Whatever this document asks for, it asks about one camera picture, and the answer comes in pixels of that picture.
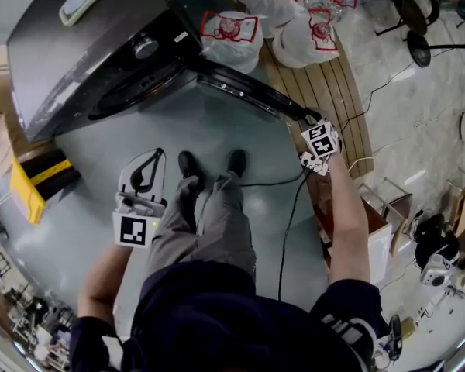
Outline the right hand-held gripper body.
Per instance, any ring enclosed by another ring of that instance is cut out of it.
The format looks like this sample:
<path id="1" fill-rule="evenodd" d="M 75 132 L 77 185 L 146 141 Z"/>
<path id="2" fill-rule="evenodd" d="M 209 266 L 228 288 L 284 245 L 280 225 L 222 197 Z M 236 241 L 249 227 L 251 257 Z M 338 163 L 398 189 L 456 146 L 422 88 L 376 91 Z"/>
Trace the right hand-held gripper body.
<path id="1" fill-rule="evenodd" d="M 301 166 L 326 176 L 329 172 L 329 158 L 342 149 L 342 141 L 334 126 L 328 119 L 321 119 L 302 131 L 301 137 L 307 147 L 307 151 L 299 157 Z"/>

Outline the round black machine door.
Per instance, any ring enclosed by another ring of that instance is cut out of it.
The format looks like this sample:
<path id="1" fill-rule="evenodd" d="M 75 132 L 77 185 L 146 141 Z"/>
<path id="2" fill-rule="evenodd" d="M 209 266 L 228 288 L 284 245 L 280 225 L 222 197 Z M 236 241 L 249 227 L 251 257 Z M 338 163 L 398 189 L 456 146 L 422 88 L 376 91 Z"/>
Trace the round black machine door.
<path id="1" fill-rule="evenodd" d="M 290 119 L 308 123 L 308 110 L 274 88 L 246 74 L 217 64 L 204 57 L 186 60 L 183 65 L 197 75 L 199 84 L 223 93 L 258 108 L 276 119 Z"/>

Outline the person's left forearm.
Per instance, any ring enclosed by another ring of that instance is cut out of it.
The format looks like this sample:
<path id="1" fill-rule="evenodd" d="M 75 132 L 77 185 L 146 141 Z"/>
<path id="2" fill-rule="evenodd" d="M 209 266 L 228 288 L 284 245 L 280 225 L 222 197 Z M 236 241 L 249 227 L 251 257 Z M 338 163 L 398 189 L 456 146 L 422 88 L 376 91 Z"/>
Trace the person's left forearm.
<path id="1" fill-rule="evenodd" d="M 113 308 L 132 251 L 113 244 L 97 259 L 81 286 L 78 317 L 94 317 L 115 326 Z"/>

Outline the white brown cabinet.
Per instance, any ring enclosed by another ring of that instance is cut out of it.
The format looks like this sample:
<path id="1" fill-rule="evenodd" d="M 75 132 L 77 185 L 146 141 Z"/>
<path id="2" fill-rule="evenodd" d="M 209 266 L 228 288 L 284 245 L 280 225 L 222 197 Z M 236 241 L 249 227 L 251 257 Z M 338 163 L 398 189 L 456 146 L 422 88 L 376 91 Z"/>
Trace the white brown cabinet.
<path id="1" fill-rule="evenodd" d="M 389 204 L 364 183 L 358 186 L 369 226 L 368 253 L 370 262 L 370 282 L 377 284 L 384 279 L 391 247 L 391 224 L 372 206 L 371 202 Z M 322 252 L 328 268 L 332 261 L 333 208 L 328 178 L 318 175 L 308 179 L 308 190 L 319 230 Z"/>

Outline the dark grey washing machine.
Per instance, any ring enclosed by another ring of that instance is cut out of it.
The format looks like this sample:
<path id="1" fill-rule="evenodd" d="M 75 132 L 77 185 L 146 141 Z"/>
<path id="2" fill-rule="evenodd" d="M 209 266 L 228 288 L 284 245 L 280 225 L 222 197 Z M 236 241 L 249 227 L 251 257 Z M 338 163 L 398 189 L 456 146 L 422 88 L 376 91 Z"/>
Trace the dark grey washing machine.
<path id="1" fill-rule="evenodd" d="M 199 57 L 202 14 L 224 0 L 97 0 L 73 25 L 66 0 L 33 0 L 7 42 L 12 98 L 31 142 L 145 108 L 195 78 L 183 62 Z M 158 41 L 144 60 L 143 37 Z"/>

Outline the white pad on machine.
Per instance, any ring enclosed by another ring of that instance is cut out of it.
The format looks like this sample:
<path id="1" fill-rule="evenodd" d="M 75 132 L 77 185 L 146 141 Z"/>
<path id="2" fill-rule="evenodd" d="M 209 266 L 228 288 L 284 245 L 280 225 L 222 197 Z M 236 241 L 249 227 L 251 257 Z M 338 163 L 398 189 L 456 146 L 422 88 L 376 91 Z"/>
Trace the white pad on machine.
<path id="1" fill-rule="evenodd" d="M 59 9 L 64 26 L 73 26 L 97 0 L 66 0 Z"/>

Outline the person's left black shoe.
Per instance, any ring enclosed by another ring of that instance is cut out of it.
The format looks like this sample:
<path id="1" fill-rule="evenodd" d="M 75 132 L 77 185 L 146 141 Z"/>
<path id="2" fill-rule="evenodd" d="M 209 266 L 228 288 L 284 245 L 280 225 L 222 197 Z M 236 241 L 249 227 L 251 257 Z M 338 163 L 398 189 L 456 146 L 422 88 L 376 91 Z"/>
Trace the person's left black shoe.
<path id="1" fill-rule="evenodd" d="M 178 165 L 184 179 L 195 177 L 197 179 L 198 189 L 202 190 L 205 186 L 205 174 L 194 155 L 183 150 L 178 155 Z"/>

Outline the person's black shoe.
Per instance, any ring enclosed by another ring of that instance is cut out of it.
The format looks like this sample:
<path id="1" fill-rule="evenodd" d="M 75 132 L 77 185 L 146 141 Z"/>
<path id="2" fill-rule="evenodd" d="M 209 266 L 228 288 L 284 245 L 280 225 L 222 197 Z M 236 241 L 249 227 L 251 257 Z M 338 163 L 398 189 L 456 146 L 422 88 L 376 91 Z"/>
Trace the person's black shoe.
<path id="1" fill-rule="evenodd" d="M 234 150 L 229 156 L 227 171 L 234 173 L 237 177 L 242 177 L 246 170 L 246 163 L 246 151 L 241 149 Z"/>
<path id="2" fill-rule="evenodd" d="M 184 179 L 195 177 L 197 179 L 198 189 L 202 190 L 205 186 L 205 174 L 194 155 L 183 150 L 178 155 L 178 165 Z"/>

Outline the brown wooden slatted platform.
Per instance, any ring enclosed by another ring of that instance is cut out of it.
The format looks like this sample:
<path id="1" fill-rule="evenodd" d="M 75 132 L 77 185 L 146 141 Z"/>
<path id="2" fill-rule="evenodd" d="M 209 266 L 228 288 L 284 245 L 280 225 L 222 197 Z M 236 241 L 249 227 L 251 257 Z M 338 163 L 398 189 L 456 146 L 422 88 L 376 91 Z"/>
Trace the brown wooden slatted platform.
<path id="1" fill-rule="evenodd" d="M 343 140 L 343 158 L 357 179 L 374 170 L 367 122 L 353 72 L 344 49 L 339 56 L 301 69 L 291 69 L 274 57 L 271 41 L 260 50 L 260 66 L 269 85 L 304 108 L 321 109 Z"/>

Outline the person's grey trousers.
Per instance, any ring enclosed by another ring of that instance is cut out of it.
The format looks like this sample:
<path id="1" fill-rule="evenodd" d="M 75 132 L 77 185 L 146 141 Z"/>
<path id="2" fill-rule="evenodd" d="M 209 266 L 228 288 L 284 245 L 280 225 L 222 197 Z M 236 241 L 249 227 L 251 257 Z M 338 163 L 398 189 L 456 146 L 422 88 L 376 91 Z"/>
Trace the person's grey trousers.
<path id="1" fill-rule="evenodd" d="M 146 276 L 175 263 L 195 260 L 231 264 L 254 276 L 257 258 L 237 174 L 228 170 L 215 179 L 201 235 L 195 222 L 199 194 L 198 177 L 179 182 L 150 245 Z"/>

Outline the person's right black shoe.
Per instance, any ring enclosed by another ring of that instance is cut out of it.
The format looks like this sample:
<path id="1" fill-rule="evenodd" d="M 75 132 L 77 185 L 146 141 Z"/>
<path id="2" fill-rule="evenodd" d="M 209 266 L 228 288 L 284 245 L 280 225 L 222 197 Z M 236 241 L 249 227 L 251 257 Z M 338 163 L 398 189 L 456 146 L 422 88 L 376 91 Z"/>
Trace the person's right black shoe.
<path id="1" fill-rule="evenodd" d="M 241 149 L 234 150 L 229 156 L 227 171 L 234 173 L 237 177 L 242 177 L 246 170 L 246 163 L 246 151 Z"/>

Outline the brown wooden chair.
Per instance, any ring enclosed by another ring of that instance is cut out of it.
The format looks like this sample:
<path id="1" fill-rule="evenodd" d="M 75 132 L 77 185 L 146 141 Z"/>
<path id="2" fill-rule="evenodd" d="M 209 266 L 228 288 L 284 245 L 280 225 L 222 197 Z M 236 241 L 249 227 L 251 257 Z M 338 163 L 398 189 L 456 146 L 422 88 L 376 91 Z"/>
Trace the brown wooden chair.
<path id="1" fill-rule="evenodd" d="M 358 189 L 365 194 L 369 202 L 379 201 L 381 211 L 379 215 L 391 225 L 391 233 L 400 233 L 405 227 L 412 209 L 413 194 L 405 190 L 401 185 L 386 177 L 383 184 L 391 186 L 399 195 L 391 200 L 385 198 L 376 189 L 367 184 L 360 184 Z"/>

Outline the pile of white plastic bags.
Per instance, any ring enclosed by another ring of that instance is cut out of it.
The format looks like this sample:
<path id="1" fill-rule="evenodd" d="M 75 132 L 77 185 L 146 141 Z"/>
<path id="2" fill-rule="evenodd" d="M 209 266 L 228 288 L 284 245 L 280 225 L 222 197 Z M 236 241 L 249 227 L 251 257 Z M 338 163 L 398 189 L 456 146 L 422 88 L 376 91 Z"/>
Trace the pile of white plastic bags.
<path id="1" fill-rule="evenodd" d="M 253 71 L 260 49 L 271 40 L 275 59 L 304 68 L 338 57 L 335 23 L 358 0 L 238 0 L 245 12 L 207 11 L 200 37 L 207 59 L 244 74 Z"/>

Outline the black floor fan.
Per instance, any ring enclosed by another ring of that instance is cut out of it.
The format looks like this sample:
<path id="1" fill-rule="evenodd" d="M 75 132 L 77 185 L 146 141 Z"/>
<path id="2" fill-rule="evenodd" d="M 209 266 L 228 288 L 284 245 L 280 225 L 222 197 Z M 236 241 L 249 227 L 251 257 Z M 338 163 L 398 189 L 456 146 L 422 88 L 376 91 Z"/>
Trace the black floor fan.
<path id="1" fill-rule="evenodd" d="M 460 53 L 460 62 L 465 67 L 465 43 L 430 44 L 424 36 L 409 30 L 405 37 L 408 52 L 420 68 L 428 67 L 433 58 L 454 50 Z"/>

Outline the person's navy shirt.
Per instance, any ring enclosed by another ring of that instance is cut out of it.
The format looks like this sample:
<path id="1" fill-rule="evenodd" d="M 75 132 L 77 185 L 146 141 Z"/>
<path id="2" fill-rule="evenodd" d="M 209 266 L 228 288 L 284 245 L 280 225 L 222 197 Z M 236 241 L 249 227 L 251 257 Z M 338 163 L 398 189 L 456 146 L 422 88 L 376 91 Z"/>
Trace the person's navy shirt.
<path id="1" fill-rule="evenodd" d="M 218 262 L 176 263 L 147 278 L 122 343 L 119 367 L 95 317 L 71 330 L 72 372 L 367 372 L 381 320 L 378 289 L 328 286 L 310 311 L 257 295 L 245 271 Z"/>

